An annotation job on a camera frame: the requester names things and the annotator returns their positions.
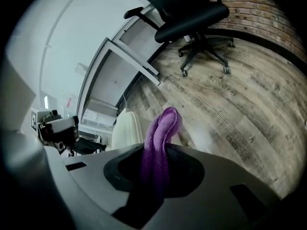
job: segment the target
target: desk leg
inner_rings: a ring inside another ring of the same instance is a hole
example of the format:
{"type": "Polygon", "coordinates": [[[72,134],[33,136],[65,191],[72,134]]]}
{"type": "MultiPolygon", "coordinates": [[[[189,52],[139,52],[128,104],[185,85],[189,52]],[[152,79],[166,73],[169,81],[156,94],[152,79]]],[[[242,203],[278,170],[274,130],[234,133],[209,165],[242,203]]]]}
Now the desk leg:
{"type": "Polygon", "coordinates": [[[140,63],[138,63],[135,59],[133,59],[130,55],[124,52],[121,48],[119,48],[114,43],[111,43],[110,50],[114,53],[125,59],[128,63],[133,65],[137,70],[139,70],[142,74],[144,74],[149,80],[151,80],[155,85],[159,85],[160,81],[156,79],[149,71],[147,71],[140,63]]]}
{"type": "Polygon", "coordinates": [[[120,40],[115,40],[114,43],[123,49],[125,52],[127,52],[132,58],[134,58],[139,64],[150,70],[154,75],[158,75],[159,72],[151,65],[149,64],[144,57],[136,53],[133,49],[131,49],[128,45],[123,43],[120,40]]]}

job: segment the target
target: wood plank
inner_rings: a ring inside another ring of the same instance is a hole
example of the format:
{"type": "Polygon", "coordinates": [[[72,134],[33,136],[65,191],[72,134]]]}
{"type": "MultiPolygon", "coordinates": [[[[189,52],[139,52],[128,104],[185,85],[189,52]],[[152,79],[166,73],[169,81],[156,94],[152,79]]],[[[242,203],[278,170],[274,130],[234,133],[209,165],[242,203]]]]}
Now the wood plank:
{"type": "Polygon", "coordinates": [[[155,59],[161,86],[141,77],[127,96],[128,107],[153,119],[174,106],[183,119],[179,137],[185,146],[238,163],[285,197],[306,163],[306,77],[282,56],[236,40],[236,48],[219,47],[231,75],[204,52],[183,78],[179,67],[186,55],[177,52],[184,44],[170,44],[155,59]]]}

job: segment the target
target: white desk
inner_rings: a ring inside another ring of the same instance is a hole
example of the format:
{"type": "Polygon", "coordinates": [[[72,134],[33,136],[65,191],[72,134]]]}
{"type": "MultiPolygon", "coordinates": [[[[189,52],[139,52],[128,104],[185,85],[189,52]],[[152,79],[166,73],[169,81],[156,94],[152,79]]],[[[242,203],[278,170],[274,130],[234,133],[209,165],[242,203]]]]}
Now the white desk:
{"type": "MultiPolygon", "coordinates": [[[[157,13],[153,13],[151,6],[146,7],[143,11],[147,16],[153,20],[159,20],[155,18],[157,13]]],[[[112,109],[115,109],[115,104],[119,101],[132,79],[128,79],[124,84],[117,79],[126,79],[126,73],[122,71],[127,66],[127,63],[135,66],[135,69],[144,74],[144,68],[147,67],[153,74],[158,72],[147,63],[148,58],[160,47],[160,44],[154,40],[154,34],[156,30],[140,21],[138,18],[132,18],[127,20],[127,23],[116,33],[113,40],[106,39],[97,51],[96,56],[90,65],[86,77],[83,81],[83,86],[79,95],[79,101],[77,105],[78,117],[81,119],[84,113],[84,105],[86,100],[95,98],[101,102],[106,102],[108,105],[112,105],[112,109]]],[[[131,73],[133,69],[131,67],[126,70],[131,73]]],[[[137,71],[132,72],[133,77],[137,74],[137,71]]],[[[153,82],[158,85],[159,81],[156,78],[153,82]]]]}

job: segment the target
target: black office chair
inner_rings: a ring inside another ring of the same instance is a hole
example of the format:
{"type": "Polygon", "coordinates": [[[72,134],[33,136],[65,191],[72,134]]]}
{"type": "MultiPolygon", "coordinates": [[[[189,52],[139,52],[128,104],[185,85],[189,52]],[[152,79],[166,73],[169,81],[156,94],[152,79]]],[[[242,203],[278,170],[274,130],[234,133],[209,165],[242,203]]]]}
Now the black office chair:
{"type": "Polygon", "coordinates": [[[187,76],[186,65],[194,56],[203,50],[216,56],[224,65],[224,73],[230,74],[230,67],[227,59],[218,55],[214,45],[229,42],[231,47],[235,47],[234,39],[231,37],[206,38],[204,36],[206,28],[229,15],[229,9],[222,4],[221,0],[210,2],[209,0],[148,0],[160,13],[165,24],[160,28],[141,14],[143,7],[127,11],[124,18],[139,16],[143,21],[157,29],[155,40],[158,43],[176,41],[186,35],[194,37],[195,41],[185,45],[178,50],[179,57],[183,56],[184,50],[191,49],[188,57],[180,67],[182,76],[187,76]]]}

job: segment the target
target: purple towel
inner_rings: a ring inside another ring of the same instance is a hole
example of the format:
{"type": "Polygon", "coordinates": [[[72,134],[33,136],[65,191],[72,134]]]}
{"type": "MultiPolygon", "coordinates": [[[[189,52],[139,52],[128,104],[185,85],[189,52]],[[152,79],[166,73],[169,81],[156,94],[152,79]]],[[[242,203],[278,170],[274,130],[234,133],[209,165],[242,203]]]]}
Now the purple towel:
{"type": "Polygon", "coordinates": [[[141,181],[149,184],[152,180],[159,199],[169,185],[168,163],[165,144],[171,141],[182,127],[182,118],[176,108],[168,107],[150,123],[146,132],[144,152],[141,161],[141,181]]]}

